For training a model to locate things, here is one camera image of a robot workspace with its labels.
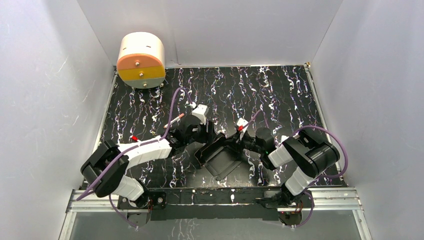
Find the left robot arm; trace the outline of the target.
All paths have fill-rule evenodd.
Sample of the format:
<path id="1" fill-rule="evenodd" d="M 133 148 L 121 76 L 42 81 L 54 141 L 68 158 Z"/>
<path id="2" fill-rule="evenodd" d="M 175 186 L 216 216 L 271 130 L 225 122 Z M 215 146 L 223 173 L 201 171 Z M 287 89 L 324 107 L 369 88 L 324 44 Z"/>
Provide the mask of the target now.
<path id="1" fill-rule="evenodd" d="M 88 187 L 77 200 L 91 194 L 98 198 L 118 195 L 138 209 L 164 208 L 163 193 L 150 191 L 141 180 L 127 176 L 127 170 L 149 161 L 171 158 L 192 143 L 212 144 L 222 136 L 212 121 L 185 115 L 179 123 L 170 123 L 163 135 L 149 140 L 124 144 L 105 140 L 80 169 Z"/>

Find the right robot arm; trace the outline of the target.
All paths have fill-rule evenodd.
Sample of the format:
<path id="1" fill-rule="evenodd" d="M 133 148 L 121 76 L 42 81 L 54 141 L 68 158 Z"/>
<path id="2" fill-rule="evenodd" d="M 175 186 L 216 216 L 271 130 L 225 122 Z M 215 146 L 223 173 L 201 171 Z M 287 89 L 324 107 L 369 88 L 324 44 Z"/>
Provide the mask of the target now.
<path id="1" fill-rule="evenodd" d="M 260 161 L 269 170 L 275 170 L 291 161 L 297 167 L 273 196 L 257 199 L 263 207 L 295 207 L 305 195 L 306 188 L 329 167 L 340 160 L 337 148 L 329 141 L 302 129 L 297 136 L 290 136 L 280 145 L 267 127 L 259 128 L 255 136 L 243 133 L 240 128 L 224 142 L 237 151 L 248 150 L 259 154 Z"/>

